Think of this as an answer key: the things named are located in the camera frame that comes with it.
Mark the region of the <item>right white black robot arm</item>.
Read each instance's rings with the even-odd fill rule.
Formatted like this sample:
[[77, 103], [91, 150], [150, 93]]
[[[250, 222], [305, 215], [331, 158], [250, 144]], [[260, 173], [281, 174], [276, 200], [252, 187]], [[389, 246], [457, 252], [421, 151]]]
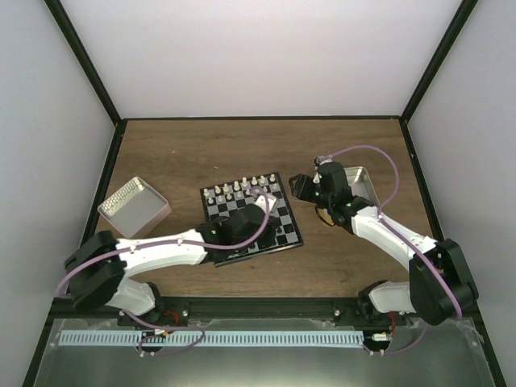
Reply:
[[437, 326], [461, 318], [477, 301], [460, 245], [420, 235], [381, 213], [373, 200], [353, 193], [340, 163], [319, 164], [312, 177], [295, 175], [289, 187], [295, 198], [325, 210], [334, 225], [380, 248], [408, 272], [406, 282], [379, 281], [360, 291], [358, 314], [364, 323], [375, 325], [397, 312]]

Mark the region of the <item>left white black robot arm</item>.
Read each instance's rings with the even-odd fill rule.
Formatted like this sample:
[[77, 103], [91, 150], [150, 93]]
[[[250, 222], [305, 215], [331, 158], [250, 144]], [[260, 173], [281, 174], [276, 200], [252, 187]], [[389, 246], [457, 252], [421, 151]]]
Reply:
[[56, 294], [70, 297], [76, 310], [111, 306], [154, 326], [164, 318], [164, 304], [150, 284], [134, 276], [178, 265], [218, 264], [254, 243], [268, 246], [275, 234], [275, 207], [260, 196], [227, 218], [150, 239], [117, 239], [111, 231], [100, 231], [65, 261]]

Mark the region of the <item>gold metal tin tray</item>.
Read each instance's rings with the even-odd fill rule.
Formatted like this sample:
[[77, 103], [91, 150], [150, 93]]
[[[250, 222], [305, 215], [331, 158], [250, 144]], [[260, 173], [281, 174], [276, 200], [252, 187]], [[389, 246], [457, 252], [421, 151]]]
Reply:
[[379, 206], [379, 200], [368, 171], [363, 166], [346, 167], [344, 169], [347, 183], [356, 196], [368, 199], [374, 206]]

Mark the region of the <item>black and silver chessboard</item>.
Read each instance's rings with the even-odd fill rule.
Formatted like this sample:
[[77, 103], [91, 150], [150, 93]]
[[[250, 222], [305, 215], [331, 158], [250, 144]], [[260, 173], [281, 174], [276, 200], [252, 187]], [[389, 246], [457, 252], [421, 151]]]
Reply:
[[[278, 173], [274, 172], [274, 174], [276, 174], [277, 176], [277, 180], [271, 182], [271, 174], [272, 173], [264, 174], [264, 176], [267, 179], [267, 183], [264, 185], [260, 183], [261, 175], [256, 177], [256, 179], [258, 180], [258, 185], [256, 186], [261, 187], [261, 189], [263, 189], [265, 193], [273, 194], [279, 199], [276, 210], [269, 215], [268, 226], [264, 231], [264, 235], [257, 239], [257, 241], [251, 243], [245, 248], [237, 250], [236, 252], [217, 251], [216, 257], [214, 258], [214, 265], [216, 267], [233, 264], [243, 260], [251, 259], [255, 256], [279, 252], [282, 250], [296, 248], [303, 245], [302, 235], [299, 231], [298, 225], [293, 215], [293, 211], [289, 204], [284, 186], [281, 182], [281, 178]], [[246, 178], [249, 183], [247, 189], [249, 189], [251, 193], [251, 196], [249, 197], [245, 196], [245, 191], [247, 189], [243, 189], [240, 185], [242, 178], [238, 180], [240, 185], [239, 191], [243, 193], [242, 198], [236, 197], [236, 193], [239, 191], [233, 190], [233, 181], [219, 183], [215, 185], [208, 185], [202, 187], [199, 190], [206, 221], [213, 222], [218, 220], [228, 220], [232, 215], [237, 213], [237, 211], [243, 210], [254, 203], [256, 199], [256, 194], [252, 192], [252, 188], [255, 186], [252, 185], [252, 177]], [[223, 185], [225, 183], [227, 183], [229, 186], [229, 192], [227, 193], [223, 192]], [[272, 191], [271, 186], [273, 184], [278, 185], [278, 189], [276, 191]], [[216, 185], [219, 186], [221, 189], [220, 194], [216, 194], [214, 192], [214, 187]], [[203, 190], [205, 188], [210, 191], [210, 196], [208, 198], [214, 199], [213, 204], [209, 204], [208, 198], [204, 196]], [[233, 200], [227, 201], [228, 194], [232, 195]], [[218, 196], [221, 195], [225, 197], [224, 202], [218, 202]], [[283, 233], [280, 235], [277, 234], [278, 227], [281, 227], [283, 229]]]

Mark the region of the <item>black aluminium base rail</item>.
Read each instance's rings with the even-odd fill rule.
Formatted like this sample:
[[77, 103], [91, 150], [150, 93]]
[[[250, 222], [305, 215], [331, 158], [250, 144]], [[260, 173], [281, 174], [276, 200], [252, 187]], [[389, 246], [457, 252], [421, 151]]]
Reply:
[[165, 297], [146, 323], [184, 326], [195, 320], [237, 318], [313, 318], [344, 326], [367, 326], [380, 318], [363, 311], [358, 298]]

